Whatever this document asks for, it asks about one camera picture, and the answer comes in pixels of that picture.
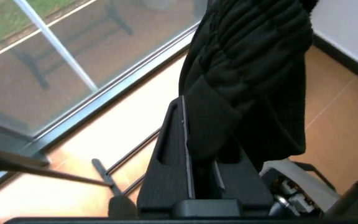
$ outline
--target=white wall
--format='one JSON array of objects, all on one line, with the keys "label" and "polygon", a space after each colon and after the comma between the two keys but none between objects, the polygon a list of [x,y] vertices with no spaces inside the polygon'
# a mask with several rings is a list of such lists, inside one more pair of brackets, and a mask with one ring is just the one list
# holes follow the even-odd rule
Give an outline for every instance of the white wall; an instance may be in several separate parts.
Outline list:
[{"label": "white wall", "polygon": [[358,0],[320,0],[311,20],[317,35],[358,61]]}]

